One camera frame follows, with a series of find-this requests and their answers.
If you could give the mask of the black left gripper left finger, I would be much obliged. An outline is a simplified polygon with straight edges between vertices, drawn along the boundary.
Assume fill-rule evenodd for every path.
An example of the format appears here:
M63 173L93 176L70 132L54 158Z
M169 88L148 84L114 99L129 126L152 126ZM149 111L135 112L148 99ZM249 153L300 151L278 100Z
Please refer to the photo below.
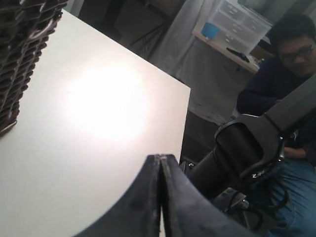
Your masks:
M158 237L160 156L150 155L124 195L78 237Z

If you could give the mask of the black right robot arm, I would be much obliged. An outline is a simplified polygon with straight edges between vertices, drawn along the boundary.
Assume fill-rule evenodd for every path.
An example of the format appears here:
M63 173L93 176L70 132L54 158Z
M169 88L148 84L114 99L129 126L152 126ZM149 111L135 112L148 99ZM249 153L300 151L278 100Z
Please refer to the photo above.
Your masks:
M228 188L273 215L268 237L316 234L316 78L222 126L189 179L212 202Z

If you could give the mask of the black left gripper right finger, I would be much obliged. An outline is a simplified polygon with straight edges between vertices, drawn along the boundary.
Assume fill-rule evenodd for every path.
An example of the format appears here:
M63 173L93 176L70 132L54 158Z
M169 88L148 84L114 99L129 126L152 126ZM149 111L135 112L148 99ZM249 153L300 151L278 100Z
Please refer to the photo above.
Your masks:
M166 237L256 236L204 198L173 155L162 155L159 159L165 187L162 211Z

